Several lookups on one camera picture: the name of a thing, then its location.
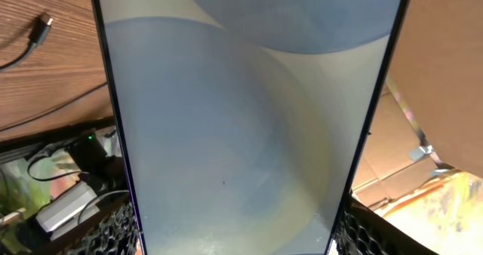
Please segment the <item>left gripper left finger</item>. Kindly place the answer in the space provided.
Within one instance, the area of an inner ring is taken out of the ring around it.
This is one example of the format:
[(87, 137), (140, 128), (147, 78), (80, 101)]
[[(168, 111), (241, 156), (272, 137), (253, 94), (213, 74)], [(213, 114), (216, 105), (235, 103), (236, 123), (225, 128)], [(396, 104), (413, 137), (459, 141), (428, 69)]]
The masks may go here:
[(136, 255), (140, 232), (128, 195), (37, 250), (37, 255)]

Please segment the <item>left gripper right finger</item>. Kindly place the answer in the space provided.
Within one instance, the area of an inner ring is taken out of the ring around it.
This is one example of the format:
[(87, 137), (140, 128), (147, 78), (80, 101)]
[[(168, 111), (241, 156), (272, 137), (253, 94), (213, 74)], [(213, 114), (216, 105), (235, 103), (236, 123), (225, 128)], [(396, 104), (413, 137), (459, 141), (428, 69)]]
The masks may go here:
[(335, 242), (341, 255), (437, 255), (355, 198), (344, 206)]

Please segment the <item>Samsung Galaxy smartphone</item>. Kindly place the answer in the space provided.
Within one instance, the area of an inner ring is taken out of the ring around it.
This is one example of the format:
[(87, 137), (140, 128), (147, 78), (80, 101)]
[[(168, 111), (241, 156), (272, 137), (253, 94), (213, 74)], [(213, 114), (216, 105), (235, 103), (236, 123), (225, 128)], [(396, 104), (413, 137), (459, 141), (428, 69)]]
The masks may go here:
[(145, 254), (323, 254), (408, 0), (91, 0)]

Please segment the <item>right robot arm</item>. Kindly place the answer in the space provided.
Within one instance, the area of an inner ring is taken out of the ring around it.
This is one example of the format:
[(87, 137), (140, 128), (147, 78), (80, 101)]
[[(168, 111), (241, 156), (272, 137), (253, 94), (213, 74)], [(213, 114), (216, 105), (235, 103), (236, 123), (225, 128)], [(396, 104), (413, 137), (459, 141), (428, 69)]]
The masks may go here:
[[(43, 159), (52, 157), (58, 151), (66, 152), (77, 170), (64, 174), (41, 178), (32, 174), (34, 166)], [(34, 155), (27, 166), (27, 174), (39, 182), (50, 182), (76, 175), (81, 182), (90, 186), (98, 195), (127, 188), (124, 162), (122, 157), (108, 155), (94, 133), (83, 134), (68, 142), (50, 144)]]

